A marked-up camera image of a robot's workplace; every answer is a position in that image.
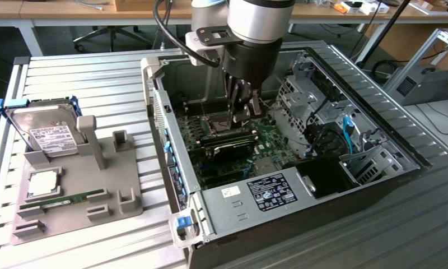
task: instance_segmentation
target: metal table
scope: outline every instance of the metal table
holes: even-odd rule
[[[173,245],[171,213],[151,137],[141,60],[154,51],[35,57],[16,65],[7,98],[76,95],[94,114],[98,137],[126,129],[135,136],[145,214],[18,246],[8,245],[24,163],[24,142],[0,121],[0,268],[186,268]]]
[[[448,268],[448,146],[398,106],[339,51],[314,47],[402,136],[433,163],[429,172],[367,210],[222,266],[225,268]],[[186,268],[171,241],[170,206],[145,107],[141,59],[126,52],[32,58],[16,65],[8,98],[75,94],[85,114],[98,116],[99,137],[135,135],[145,213],[51,238],[10,246],[24,144],[0,122],[0,268]]]

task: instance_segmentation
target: sticker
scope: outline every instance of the sticker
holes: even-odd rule
[[[271,210],[298,201],[283,174],[247,182],[258,207],[262,211]]]
[[[241,194],[241,189],[239,189],[239,186],[234,186],[231,188],[222,189],[222,192],[223,192],[225,198],[227,198],[227,197],[239,195]]]
[[[76,149],[76,142],[68,125],[30,130],[46,153]]]
[[[52,208],[52,207],[58,207],[58,206],[64,206],[64,205],[70,205],[71,203],[72,203],[72,201],[64,200],[62,202],[51,203],[50,205],[43,205],[42,208]]]

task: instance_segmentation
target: green circuit board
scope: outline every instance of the green circuit board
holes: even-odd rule
[[[298,160],[298,156],[294,154],[270,118],[251,119],[243,127],[217,132],[211,126],[210,118],[213,117],[226,117],[226,113],[178,117],[193,167],[205,189],[273,173],[282,170],[285,164],[290,161]],[[250,154],[225,164],[205,164],[201,158],[197,158],[197,156],[203,155],[203,150],[198,144],[199,140],[253,130],[258,131],[258,139],[254,142],[254,150]]]

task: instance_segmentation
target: wooden table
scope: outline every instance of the wooden table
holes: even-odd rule
[[[390,18],[397,11],[390,8],[386,14],[378,14],[373,23],[379,24],[371,41],[363,50],[366,55]],[[155,25],[153,11],[117,12],[114,4],[105,6],[105,11],[85,7],[75,0],[48,0],[48,2],[24,2],[20,10],[23,19],[30,19],[35,26],[90,26],[90,25]],[[191,24],[191,1],[175,0],[170,25]],[[298,3],[294,8],[291,28],[294,24],[365,24],[371,16],[363,13],[342,14],[333,8],[318,7],[314,4]],[[418,10],[407,7],[398,22],[399,24],[442,24],[448,23],[448,17],[426,16]],[[43,55],[40,46],[30,47],[34,55]]]
[[[0,0],[0,19],[20,18],[23,0]]]
[[[36,36],[36,26],[109,26],[109,25],[155,25],[153,11],[117,12],[115,3],[105,6],[105,11],[82,6],[75,0],[48,0],[47,2],[27,2],[23,0],[0,0],[0,26],[15,26],[20,29],[28,49],[34,56],[43,56]],[[374,24],[378,24],[374,35],[361,54],[367,54],[377,36],[382,33],[390,21],[395,7],[386,14],[378,14]],[[191,0],[175,0],[170,25],[191,24]],[[290,31],[295,24],[366,24],[371,16],[363,13],[342,14],[333,8],[311,4],[295,4]],[[448,24],[448,16],[426,16],[413,7],[407,7],[401,15],[398,24]]]

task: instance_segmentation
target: hard drive label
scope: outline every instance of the hard drive label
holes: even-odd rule
[[[271,210],[298,201],[283,174],[247,182],[254,200],[262,211]]]
[[[68,125],[30,130],[46,153],[76,149]]]

